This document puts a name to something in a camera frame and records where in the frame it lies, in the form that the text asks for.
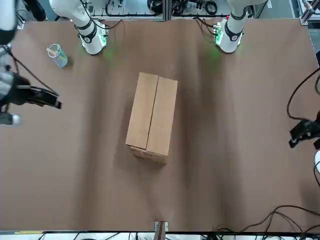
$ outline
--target black cable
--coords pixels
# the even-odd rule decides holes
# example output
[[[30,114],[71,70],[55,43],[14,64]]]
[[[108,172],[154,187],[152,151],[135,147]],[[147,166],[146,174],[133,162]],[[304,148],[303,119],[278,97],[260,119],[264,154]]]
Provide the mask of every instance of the black cable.
[[[112,239],[113,237],[115,237],[115,236],[117,236],[119,234],[120,234],[120,232],[117,232],[117,233],[113,234],[112,236],[107,237],[105,240]]]
[[[47,84],[45,84],[43,81],[41,81],[29,68],[27,68],[19,59],[17,59],[11,51],[8,51],[6,48],[4,50],[13,58],[14,61],[19,63],[32,77],[34,77],[39,83],[41,83],[43,86],[45,86],[47,89],[52,91],[56,96],[59,96],[59,94],[53,90],[51,87],[49,87]]]
[[[317,168],[317,165],[318,165],[318,164],[320,164],[320,161],[317,162],[317,163],[314,165],[314,167],[313,167],[313,174],[314,174],[314,178],[315,178],[315,180],[316,180],[316,183],[318,184],[318,187],[320,188],[320,182],[319,182],[319,180],[318,180],[318,178],[317,178],[317,175],[316,175],[316,168]]]
[[[316,81],[314,83],[314,89],[315,89],[316,93],[320,95],[320,91],[318,89],[319,80],[320,80],[320,75],[316,78]]]
[[[41,240],[46,234],[47,234],[46,231],[42,232],[42,235],[38,238],[38,240]]]
[[[73,240],[76,240],[76,238],[79,236],[80,233],[82,233],[82,231],[79,231],[79,232],[75,235],[75,237],[74,237]]]
[[[204,19],[202,20],[200,17],[198,17],[198,16],[196,16],[196,17],[194,17],[193,19],[195,19],[195,20],[199,20],[202,24],[204,24],[204,25],[206,25],[207,27],[209,27],[209,28],[214,28],[214,26],[212,25],[212,24],[208,24]]]
[[[288,217],[287,215],[283,214],[282,212],[275,211],[274,213],[282,216],[285,219],[287,219],[288,223],[290,223],[290,221],[291,221],[294,225],[296,225],[299,228],[300,232],[302,232],[302,228],[294,220],[292,220],[292,218]]]
[[[209,32],[209,33],[211,33],[211,34],[212,34],[212,36],[214,36],[214,35],[215,35],[215,34],[214,34],[214,32],[213,32],[213,31],[211,31],[211,30],[210,30],[210,28],[209,28],[207,25],[206,25],[206,29],[208,30],[208,32]]]
[[[306,208],[301,207],[301,206],[296,206],[296,205],[279,205],[279,206],[277,206],[272,212],[270,212],[262,221],[259,221],[259,222],[254,223],[254,224],[250,224],[250,225],[246,226],[244,229],[242,229],[242,230],[239,231],[239,232],[235,232],[235,231],[232,231],[232,232],[233,232],[235,235],[241,234],[241,233],[245,232],[246,230],[248,230],[249,228],[256,227],[256,226],[259,226],[259,225],[263,224],[266,220],[269,219],[268,224],[267,224],[267,228],[266,228],[266,230],[268,230],[269,227],[270,227],[270,224],[271,224],[271,221],[270,221],[270,220],[272,220],[271,216],[273,216],[273,215],[275,214],[275,212],[277,212],[277,210],[278,210],[278,209],[281,209],[281,208],[294,208],[294,209],[299,209],[299,210],[303,210],[303,211],[305,211],[305,212],[307,212],[307,213],[313,214],[313,215],[315,215],[315,216],[317,216],[317,217],[320,217],[320,213],[315,212],[315,211],[313,211],[313,210],[306,209]]]
[[[294,97],[294,95],[296,94],[296,92],[298,91],[298,89],[306,82],[308,81],[308,79],[310,79],[314,74],[316,74],[318,71],[320,70],[320,67],[318,69],[316,69],[315,71],[313,71],[312,73],[309,74],[309,76],[307,76],[302,82],[300,82],[300,84],[294,89],[293,93],[291,94],[290,98],[289,98],[289,101],[288,101],[288,104],[286,105],[286,113],[288,115],[289,118],[291,119],[294,119],[294,120],[304,120],[304,121],[309,121],[311,123],[314,123],[313,121],[309,120],[309,119],[306,119],[306,118],[303,118],[303,117],[297,117],[297,116],[292,116],[291,113],[290,113],[290,104],[291,104],[291,101]]]
[[[108,26],[108,27],[102,27],[102,26],[100,26],[99,24],[97,24],[97,23],[92,19],[92,17],[90,16],[90,14],[89,14],[88,11],[87,11],[87,8],[86,8],[84,2],[83,2],[82,0],[80,0],[80,2],[81,2],[82,6],[83,6],[83,8],[84,8],[84,11],[85,11],[86,14],[88,15],[88,17],[91,19],[91,21],[93,22],[93,24],[96,25],[98,28],[101,28],[101,29],[103,29],[103,30],[110,30],[110,29],[115,28],[120,22],[122,22],[122,20],[120,20],[120,21],[118,21],[118,22],[117,22],[115,25],[113,25],[113,26],[110,26],[110,27],[109,27],[109,26]]]
[[[214,11],[209,10],[208,5],[213,5]],[[205,3],[204,10],[210,15],[215,15],[218,11],[218,6],[215,1],[209,0]]]
[[[305,231],[302,233],[301,238],[302,238],[302,236],[303,236],[304,234],[306,234],[306,233],[309,232],[310,230],[315,229],[315,228],[319,228],[319,227],[320,227],[320,224],[317,224],[317,225],[314,225],[314,226],[309,227],[307,230],[305,230]]]

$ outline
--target metal frame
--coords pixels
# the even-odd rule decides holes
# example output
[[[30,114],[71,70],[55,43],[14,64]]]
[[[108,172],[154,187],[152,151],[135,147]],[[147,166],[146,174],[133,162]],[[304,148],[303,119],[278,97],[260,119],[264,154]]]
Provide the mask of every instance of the metal frame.
[[[308,20],[312,15],[318,14],[316,10],[320,7],[320,0],[313,0],[312,3],[308,3],[307,0],[300,0],[299,4],[301,11],[305,9],[300,17],[300,23],[302,26],[308,25]]]

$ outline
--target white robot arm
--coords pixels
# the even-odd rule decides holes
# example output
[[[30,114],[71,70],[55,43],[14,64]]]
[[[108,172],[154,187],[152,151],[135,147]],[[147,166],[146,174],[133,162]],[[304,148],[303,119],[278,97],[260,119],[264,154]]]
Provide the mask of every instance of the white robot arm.
[[[105,29],[104,24],[92,20],[80,0],[49,0],[49,2],[57,15],[74,22],[80,33],[82,45],[89,54],[96,55],[106,46],[108,28]]]
[[[216,37],[215,43],[225,53],[233,53],[240,43],[244,26],[248,19],[247,7],[263,4],[267,0],[227,0],[231,13],[229,19],[224,19],[221,31]]]

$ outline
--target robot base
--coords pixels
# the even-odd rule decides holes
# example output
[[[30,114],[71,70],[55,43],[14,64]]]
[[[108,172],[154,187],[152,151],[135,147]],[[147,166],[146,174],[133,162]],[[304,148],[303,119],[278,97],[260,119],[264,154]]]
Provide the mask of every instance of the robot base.
[[[106,27],[104,24],[100,22],[96,22],[96,23],[99,24],[102,28]],[[90,43],[84,41],[80,36],[80,39],[82,41],[82,46],[90,55],[96,55],[100,53],[100,51],[107,45],[109,30],[102,29],[102,28],[97,27],[96,34],[92,38],[92,41]]]
[[[233,53],[241,43],[242,34],[236,41],[231,41],[225,30],[225,24],[227,20],[224,19],[222,22],[218,22],[215,26],[216,36],[214,36],[215,44],[225,53]]]

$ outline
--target box flap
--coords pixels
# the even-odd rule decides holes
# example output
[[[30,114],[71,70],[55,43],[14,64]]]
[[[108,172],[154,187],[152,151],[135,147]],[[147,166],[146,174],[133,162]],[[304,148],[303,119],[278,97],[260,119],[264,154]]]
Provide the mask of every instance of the box flap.
[[[125,140],[126,145],[147,148],[157,83],[157,75],[140,72]]]

